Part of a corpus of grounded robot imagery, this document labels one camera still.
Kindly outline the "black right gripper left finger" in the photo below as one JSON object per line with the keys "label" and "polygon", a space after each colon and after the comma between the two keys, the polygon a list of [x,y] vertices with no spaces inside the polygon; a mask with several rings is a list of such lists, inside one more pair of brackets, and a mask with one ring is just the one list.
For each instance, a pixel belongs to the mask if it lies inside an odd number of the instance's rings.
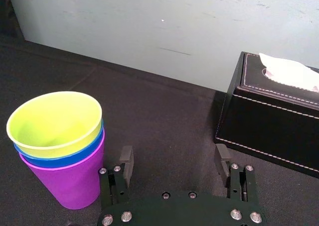
{"label": "black right gripper left finger", "polygon": [[134,152],[131,145],[123,146],[118,164],[110,169],[98,170],[101,209],[128,201],[128,188],[134,167]]}

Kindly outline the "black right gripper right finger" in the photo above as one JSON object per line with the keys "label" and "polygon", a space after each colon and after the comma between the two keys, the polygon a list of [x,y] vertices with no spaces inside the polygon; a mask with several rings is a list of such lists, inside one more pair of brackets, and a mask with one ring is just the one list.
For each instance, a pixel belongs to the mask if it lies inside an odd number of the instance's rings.
{"label": "black right gripper right finger", "polygon": [[251,164],[239,165],[227,146],[219,143],[215,145],[215,166],[227,188],[227,198],[257,204],[255,169]]}

